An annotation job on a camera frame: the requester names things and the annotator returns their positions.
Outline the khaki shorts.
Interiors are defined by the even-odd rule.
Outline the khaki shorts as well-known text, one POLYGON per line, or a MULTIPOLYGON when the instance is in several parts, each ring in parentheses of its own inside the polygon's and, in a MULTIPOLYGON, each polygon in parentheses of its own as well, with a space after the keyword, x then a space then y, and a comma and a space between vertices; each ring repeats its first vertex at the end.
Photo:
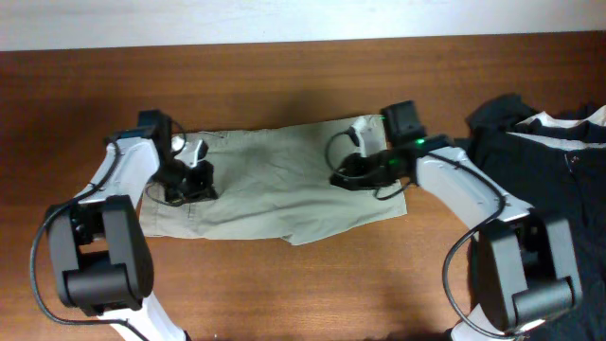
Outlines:
POLYGON ((216 200, 160 204, 163 189, 144 194, 145 235, 209 240, 280 238, 316 242, 351 228, 406 214, 401 185, 349 191, 330 184, 331 167, 356 152, 344 134, 358 117, 256 131, 189 133, 208 145, 216 200))

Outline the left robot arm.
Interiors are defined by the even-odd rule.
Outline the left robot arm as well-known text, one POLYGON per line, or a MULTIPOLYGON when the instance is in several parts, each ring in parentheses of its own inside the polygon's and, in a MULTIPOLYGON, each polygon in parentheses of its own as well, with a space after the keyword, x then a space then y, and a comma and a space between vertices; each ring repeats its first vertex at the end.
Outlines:
POLYGON ((159 204, 182 206, 218 197, 207 143, 172 131, 176 121, 160 110, 142 111, 133 129, 109 135, 106 155, 74 198, 50 206, 31 246, 29 277, 41 311, 73 326, 108 325, 125 340, 187 340, 153 292, 152 253, 136 208, 149 189, 159 204), (61 303, 85 319, 56 316, 44 304, 36 277, 37 251, 46 239, 61 303))

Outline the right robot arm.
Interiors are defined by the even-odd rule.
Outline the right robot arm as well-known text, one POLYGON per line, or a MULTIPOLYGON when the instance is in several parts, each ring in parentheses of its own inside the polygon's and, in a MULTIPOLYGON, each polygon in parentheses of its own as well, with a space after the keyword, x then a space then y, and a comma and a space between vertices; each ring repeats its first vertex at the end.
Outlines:
POLYGON ((343 130, 357 150, 332 167, 330 183, 379 191, 405 178, 436 196, 468 227, 448 251, 441 277, 460 321, 452 340, 523 340, 582 301, 570 225, 515 197, 490 179, 446 135, 428 135, 413 101, 380 111, 384 135, 364 117, 343 130), (475 240, 476 306, 464 314, 451 292, 449 268, 475 240))

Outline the dark shirt with white collar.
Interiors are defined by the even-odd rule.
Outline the dark shirt with white collar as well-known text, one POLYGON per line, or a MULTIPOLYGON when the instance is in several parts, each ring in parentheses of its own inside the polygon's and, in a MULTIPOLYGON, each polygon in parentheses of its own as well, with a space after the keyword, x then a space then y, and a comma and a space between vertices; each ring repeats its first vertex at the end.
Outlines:
POLYGON ((460 141, 476 167, 502 188, 570 223, 583 299, 532 340, 605 337, 605 107, 588 103, 555 117, 515 94, 491 99, 466 119, 460 141))

